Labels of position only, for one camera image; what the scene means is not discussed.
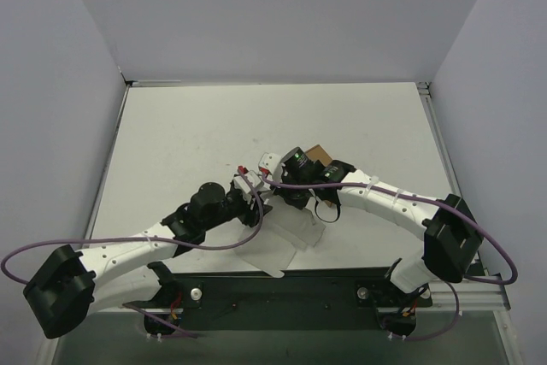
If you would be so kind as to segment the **white paper box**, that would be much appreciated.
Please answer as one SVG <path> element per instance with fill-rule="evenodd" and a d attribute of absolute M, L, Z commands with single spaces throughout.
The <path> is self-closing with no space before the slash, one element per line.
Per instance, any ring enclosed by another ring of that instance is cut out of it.
<path fill-rule="evenodd" d="M 282 278 L 298 251 L 315 247 L 326 226 L 309 209 L 296 209 L 282 199 L 267 201 L 272 209 L 266 213 L 259 233 L 234 253 L 254 268 Z"/>

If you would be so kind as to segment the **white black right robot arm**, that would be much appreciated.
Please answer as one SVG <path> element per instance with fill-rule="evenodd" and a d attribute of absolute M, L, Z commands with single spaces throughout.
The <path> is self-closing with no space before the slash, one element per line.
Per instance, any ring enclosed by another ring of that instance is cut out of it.
<path fill-rule="evenodd" d="M 261 171 L 272 175 L 275 193 L 294 207 L 302 208 L 316 197 L 337 209 L 367 211 L 418 238 L 422 249 L 398 258 L 388 274 L 390 282 L 407 294 L 431 280 L 462 282 L 484 238 L 474 227 L 466 202 L 457 195 L 420 197 L 347 162 L 323 165 L 298 147 L 280 159 L 265 156 Z"/>

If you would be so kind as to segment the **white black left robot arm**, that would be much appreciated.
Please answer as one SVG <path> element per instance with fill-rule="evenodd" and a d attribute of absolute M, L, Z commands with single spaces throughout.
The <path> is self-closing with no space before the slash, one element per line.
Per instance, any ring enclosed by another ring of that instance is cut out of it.
<path fill-rule="evenodd" d="M 207 232 L 234 219 L 258 228 L 270 210 L 261 197 L 262 189 L 262 182 L 241 176 L 233 178 L 228 190 L 205 183 L 189 203 L 141 233 L 94 239 L 83 250 L 75 250 L 73 241 L 61 244 L 23 290 L 44 336 L 64 336 L 88 315 L 125 302 L 150 300 L 160 307 L 171 303 L 175 285 L 162 276 L 152 278 L 145 287 L 144 276 L 132 277 L 120 293 L 113 291 L 113 284 L 139 268 L 153 270 L 159 262 L 191 250 L 208 250 Z"/>

